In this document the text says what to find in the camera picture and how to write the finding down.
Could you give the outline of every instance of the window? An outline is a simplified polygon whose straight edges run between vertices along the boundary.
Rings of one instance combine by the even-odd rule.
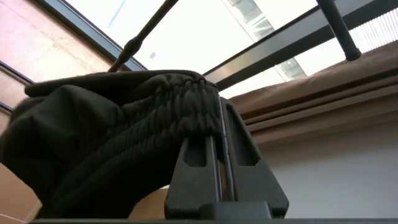
[[[170,68],[205,73],[316,5],[315,0],[301,0],[310,4],[300,3],[300,7],[291,13],[294,16],[289,14],[288,19],[282,22],[272,21],[280,19],[274,14],[270,18],[265,16],[264,8],[280,12],[292,0],[282,1],[285,3],[263,0],[179,1],[146,38],[135,58],[150,70]],[[67,2],[123,46],[142,29],[163,0]]]
[[[350,30],[350,34],[362,53],[398,40],[398,9]],[[344,52],[334,38],[237,83],[222,91],[220,95],[231,98],[265,86],[303,78],[344,60]]]

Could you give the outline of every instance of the white wall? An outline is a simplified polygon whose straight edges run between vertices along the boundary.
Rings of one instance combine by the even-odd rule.
[[[397,218],[397,134],[390,123],[268,149],[287,218]]]

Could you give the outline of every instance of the black cloth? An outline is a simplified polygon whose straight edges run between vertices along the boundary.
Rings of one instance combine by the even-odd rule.
[[[184,138],[220,135],[216,86],[185,70],[96,73],[27,86],[0,160],[38,218],[126,218],[170,183]]]

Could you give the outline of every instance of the black rod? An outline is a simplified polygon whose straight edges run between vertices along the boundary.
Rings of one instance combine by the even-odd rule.
[[[142,28],[142,30],[135,36],[135,38],[129,40],[124,46],[122,52],[116,61],[112,64],[109,72],[117,72],[132,56],[134,56],[144,41],[144,39],[150,34],[150,32],[156,27],[156,25],[163,19],[163,17],[170,11],[171,8],[177,3],[178,0],[166,0],[163,5],[157,10],[157,12],[151,17],[149,22]]]
[[[333,31],[337,41],[346,55],[347,61],[353,61],[361,56],[361,51],[355,46],[354,40],[349,34],[346,24],[334,0],[317,0],[319,7],[325,15],[329,26]]]
[[[12,108],[3,102],[0,102],[0,108],[8,113],[12,113]]]
[[[33,82],[33,80],[31,80],[30,78],[26,77],[25,75],[23,75],[21,72],[18,72],[17,70],[13,69],[11,66],[9,66],[8,64],[4,63],[3,61],[0,60],[0,67],[4,68],[6,71],[8,71],[9,73],[11,73],[11,75],[13,76],[13,78],[17,77],[20,80],[32,85],[35,82]]]

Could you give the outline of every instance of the beige wall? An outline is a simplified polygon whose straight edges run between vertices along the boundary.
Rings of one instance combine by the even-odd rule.
[[[0,60],[35,82],[102,72],[110,64],[29,0],[0,0]],[[0,71],[0,101],[15,106],[24,87]],[[8,115],[0,111],[0,133]],[[20,224],[40,207],[33,191],[0,164],[0,223]]]

